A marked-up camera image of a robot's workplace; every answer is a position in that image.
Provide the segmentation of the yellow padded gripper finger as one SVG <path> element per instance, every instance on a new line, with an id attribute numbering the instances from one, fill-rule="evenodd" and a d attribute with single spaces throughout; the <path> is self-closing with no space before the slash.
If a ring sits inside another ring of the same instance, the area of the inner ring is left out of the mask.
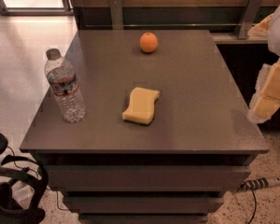
<path id="1" fill-rule="evenodd" d="M 273 65 L 265 63 L 261 67 L 255 90 L 247 119 L 252 123 L 264 123 L 280 108 L 280 59 Z"/>
<path id="2" fill-rule="evenodd" d="M 249 37 L 267 37 L 272 17 L 273 15 L 270 14 L 269 16 L 265 17 L 262 21 L 252 26 L 249 29 L 247 35 Z"/>

